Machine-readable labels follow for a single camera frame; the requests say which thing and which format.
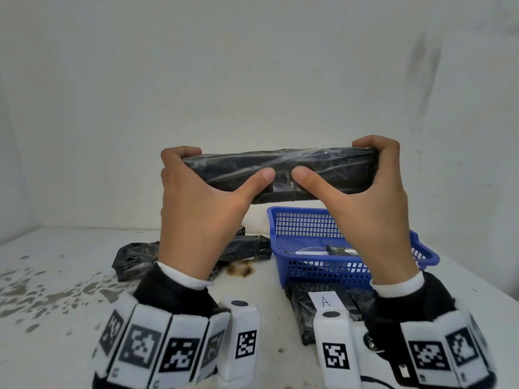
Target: hand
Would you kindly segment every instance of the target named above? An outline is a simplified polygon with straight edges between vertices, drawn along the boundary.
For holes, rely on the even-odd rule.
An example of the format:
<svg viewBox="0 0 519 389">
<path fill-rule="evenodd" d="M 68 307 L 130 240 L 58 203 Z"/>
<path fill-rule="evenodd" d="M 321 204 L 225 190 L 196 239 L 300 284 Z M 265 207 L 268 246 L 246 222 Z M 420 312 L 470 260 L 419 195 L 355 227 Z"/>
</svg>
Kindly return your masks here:
<svg viewBox="0 0 519 389">
<path fill-rule="evenodd" d="M 360 194 L 346 195 L 303 166 L 293 179 L 320 199 L 335 218 L 346 240 L 362 257 L 377 285 L 399 284 L 418 274 L 411 253 L 407 195 L 400 176 L 400 144 L 382 136 L 354 140 L 354 147 L 380 152 L 373 185 Z"/>
<path fill-rule="evenodd" d="M 207 280 L 227 244 L 241 226 L 252 199 L 276 176 L 265 168 L 234 192 L 210 187 L 182 161 L 202 154 L 198 147 L 174 147 L 161 153 L 164 196 L 159 261 L 186 275 Z"/>
</svg>

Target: blue plastic basket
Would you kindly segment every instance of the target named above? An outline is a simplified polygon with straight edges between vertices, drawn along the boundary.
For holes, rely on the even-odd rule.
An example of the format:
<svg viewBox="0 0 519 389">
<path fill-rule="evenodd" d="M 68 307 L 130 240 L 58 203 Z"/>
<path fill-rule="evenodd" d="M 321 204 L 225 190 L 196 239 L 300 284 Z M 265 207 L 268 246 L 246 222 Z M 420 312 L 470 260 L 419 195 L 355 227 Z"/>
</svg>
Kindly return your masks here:
<svg viewBox="0 0 519 389">
<path fill-rule="evenodd" d="M 279 281 L 342 283 L 346 288 L 371 289 L 371 274 L 359 257 L 297 255 L 295 252 L 326 251 L 326 245 L 351 247 L 326 209 L 270 207 L 270 242 L 276 255 Z M 425 247 L 416 232 L 411 233 L 412 254 L 424 270 L 440 262 L 438 254 Z"/>
</svg>

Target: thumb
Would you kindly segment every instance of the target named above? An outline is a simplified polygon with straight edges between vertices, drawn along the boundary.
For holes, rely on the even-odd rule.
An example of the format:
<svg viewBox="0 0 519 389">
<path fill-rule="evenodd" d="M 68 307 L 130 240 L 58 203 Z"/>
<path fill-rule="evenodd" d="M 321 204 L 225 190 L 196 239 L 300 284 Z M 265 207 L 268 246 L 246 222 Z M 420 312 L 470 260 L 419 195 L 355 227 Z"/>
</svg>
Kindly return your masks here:
<svg viewBox="0 0 519 389">
<path fill-rule="evenodd" d="M 326 206 L 331 203 L 334 197 L 338 194 L 342 194 L 338 189 L 328 184 L 321 176 L 305 166 L 297 166 L 292 169 L 292 178 Z"/>
<path fill-rule="evenodd" d="M 265 168 L 250 176 L 249 179 L 238 188 L 235 193 L 242 195 L 249 202 L 252 202 L 254 197 L 262 192 L 267 186 L 272 183 L 276 177 L 276 171 L 272 168 Z"/>
</svg>

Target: white table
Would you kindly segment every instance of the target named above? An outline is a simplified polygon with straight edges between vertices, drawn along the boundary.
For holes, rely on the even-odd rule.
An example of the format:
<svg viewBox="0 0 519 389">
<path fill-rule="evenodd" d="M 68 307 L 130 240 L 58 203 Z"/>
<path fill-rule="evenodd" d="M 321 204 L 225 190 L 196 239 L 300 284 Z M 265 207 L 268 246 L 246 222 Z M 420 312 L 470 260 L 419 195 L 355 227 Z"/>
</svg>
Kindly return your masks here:
<svg viewBox="0 0 519 389">
<path fill-rule="evenodd" d="M 0 247 L 0 386 L 90 387 L 89 360 L 110 312 L 109 301 L 128 288 L 115 279 L 115 254 L 127 243 L 158 238 L 156 231 L 42 228 Z M 216 301 L 224 294 L 236 295 L 262 312 L 262 338 L 250 387 L 324 387 L 315 346 L 301 344 L 292 308 L 279 285 L 276 260 L 254 266 L 255 274 L 246 279 L 222 273 L 210 289 Z M 498 387 L 517 387 L 519 303 L 446 257 L 430 271 L 471 308 L 494 351 Z M 358 324 L 361 373 L 399 387 L 389 365 L 362 343 L 364 333 Z M 200 387 L 215 384 L 209 379 Z M 365 383 L 364 388 L 381 386 Z"/>
</svg>

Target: fingernail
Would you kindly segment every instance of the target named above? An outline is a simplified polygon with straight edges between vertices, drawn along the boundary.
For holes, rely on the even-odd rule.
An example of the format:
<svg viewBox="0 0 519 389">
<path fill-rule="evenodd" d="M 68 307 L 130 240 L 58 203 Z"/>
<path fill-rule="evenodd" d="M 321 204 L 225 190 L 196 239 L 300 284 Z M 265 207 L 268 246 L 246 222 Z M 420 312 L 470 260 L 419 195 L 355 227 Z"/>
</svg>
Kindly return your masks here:
<svg viewBox="0 0 519 389">
<path fill-rule="evenodd" d="M 306 175 L 308 175 L 308 168 L 305 168 L 304 166 L 296 166 L 294 169 L 292 169 L 292 177 L 303 180 Z"/>
<path fill-rule="evenodd" d="M 276 177 L 276 171 L 272 168 L 265 168 L 262 175 L 268 182 L 271 182 Z"/>
</svg>

